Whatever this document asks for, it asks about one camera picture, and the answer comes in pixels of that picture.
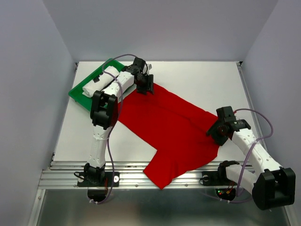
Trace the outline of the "red t shirt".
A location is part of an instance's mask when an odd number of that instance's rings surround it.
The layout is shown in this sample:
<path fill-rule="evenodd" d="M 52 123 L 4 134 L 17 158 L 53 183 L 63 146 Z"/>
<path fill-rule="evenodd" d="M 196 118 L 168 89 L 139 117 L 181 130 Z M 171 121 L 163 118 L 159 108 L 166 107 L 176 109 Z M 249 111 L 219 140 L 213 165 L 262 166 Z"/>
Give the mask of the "red t shirt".
<path fill-rule="evenodd" d="M 154 84 L 154 94 L 133 91 L 119 107 L 119 121 L 156 149 L 143 172 L 159 189 L 217 157 L 219 146 L 206 136 L 217 117 L 162 86 Z"/>

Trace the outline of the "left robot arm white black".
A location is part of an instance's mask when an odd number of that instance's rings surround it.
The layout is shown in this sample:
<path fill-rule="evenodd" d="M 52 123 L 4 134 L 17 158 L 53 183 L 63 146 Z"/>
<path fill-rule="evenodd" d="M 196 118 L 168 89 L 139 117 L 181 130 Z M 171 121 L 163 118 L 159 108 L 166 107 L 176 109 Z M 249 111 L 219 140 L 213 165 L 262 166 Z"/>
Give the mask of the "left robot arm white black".
<path fill-rule="evenodd" d="M 153 92 L 153 75 L 150 74 L 151 64 L 125 66 L 118 72 L 113 66 L 107 67 L 99 76 L 102 85 L 92 97 L 90 118 L 93 124 L 93 140 L 89 158 L 84 166 L 84 179 L 98 186 L 105 178 L 105 150 L 114 128 L 119 110 L 118 103 L 123 100 L 123 92 L 136 84 L 138 90 L 145 94 Z"/>

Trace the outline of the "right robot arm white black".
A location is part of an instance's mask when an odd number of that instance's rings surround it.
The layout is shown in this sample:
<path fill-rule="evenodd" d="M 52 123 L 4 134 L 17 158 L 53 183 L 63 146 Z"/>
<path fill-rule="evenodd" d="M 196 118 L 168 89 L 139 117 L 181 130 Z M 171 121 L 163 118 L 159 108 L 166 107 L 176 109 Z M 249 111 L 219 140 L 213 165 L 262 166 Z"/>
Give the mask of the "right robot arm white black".
<path fill-rule="evenodd" d="M 230 139 L 244 154 L 254 173 L 237 161 L 223 161 L 218 170 L 204 182 L 206 185 L 225 185 L 229 181 L 252 195 L 261 210 L 294 204 L 296 175 L 275 161 L 256 140 L 246 120 L 218 119 L 206 132 L 220 146 Z"/>

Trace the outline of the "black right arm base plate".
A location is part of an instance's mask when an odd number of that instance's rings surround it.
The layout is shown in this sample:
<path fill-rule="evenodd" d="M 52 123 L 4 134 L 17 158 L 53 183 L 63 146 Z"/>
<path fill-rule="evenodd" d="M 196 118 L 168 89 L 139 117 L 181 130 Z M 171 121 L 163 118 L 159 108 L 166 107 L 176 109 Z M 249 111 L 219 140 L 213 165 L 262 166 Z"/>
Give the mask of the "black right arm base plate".
<path fill-rule="evenodd" d="M 199 183 L 204 186 L 229 186 L 232 183 L 236 186 L 237 179 L 230 179 L 227 176 L 226 169 L 220 171 L 203 171 L 202 177 L 199 179 Z"/>

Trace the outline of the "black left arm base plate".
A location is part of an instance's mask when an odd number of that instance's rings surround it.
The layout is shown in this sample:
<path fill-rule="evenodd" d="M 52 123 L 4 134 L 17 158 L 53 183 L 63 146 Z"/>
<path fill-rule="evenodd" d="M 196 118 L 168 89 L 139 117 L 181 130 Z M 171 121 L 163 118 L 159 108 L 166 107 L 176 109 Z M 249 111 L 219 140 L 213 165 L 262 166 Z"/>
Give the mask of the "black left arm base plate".
<path fill-rule="evenodd" d="M 104 173 L 104 176 L 100 178 L 89 179 L 84 176 L 84 172 L 74 172 L 74 176 L 77 178 L 77 186 L 78 187 L 118 187 L 119 186 L 119 178 L 120 173 L 115 171 L 114 173 L 111 171 L 107 171 Z"/>

